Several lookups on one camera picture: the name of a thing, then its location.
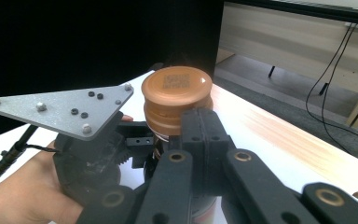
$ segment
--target finger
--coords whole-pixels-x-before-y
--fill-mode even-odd
[[[128,116],[128,115],[124,115],[121,120],[122,120],[122,121],[133,121],[133,117]]]

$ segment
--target dark background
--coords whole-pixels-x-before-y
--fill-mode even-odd
[[[121,84],[154,63],[213,76],[223,1],[0,4],[0,96]],[[0,116],[0,133],[23,123]]]

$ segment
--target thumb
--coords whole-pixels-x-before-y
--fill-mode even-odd
[[[51,192],[46,204],[49,204],[44,208],[47,219],[57,224],[76,223],[83,210],[79,203],[56,191]]]

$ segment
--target white table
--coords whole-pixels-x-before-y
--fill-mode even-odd
[[[129,82],[134,94],[121,111],[134,117],[135,121],[145,120],[141,85],[149,74]],[[215,85],[212,98],[213,110],[219,115],[236,146],[255,152],[287,187],[301,192],[306,184],[325,182],[349,194],[358,191],[358,160],[354,157]],[[24,125],[1,134],[0,152],[9,150],[27,127]],[[28,143],[46,146],[56,135],[55,132],[39,128]],[[36,149],[28,149],[0,181],[15,172],[36,152]],[[120,168],[122,185],[135,188],[143,183],[143,170],[132,170],[131,161]],[[214,223],[226,223],[220,206],[216,206]]]

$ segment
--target label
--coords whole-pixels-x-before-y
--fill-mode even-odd
[[[162,89],[190,88],[190,74],[169,74],[164,76]]]

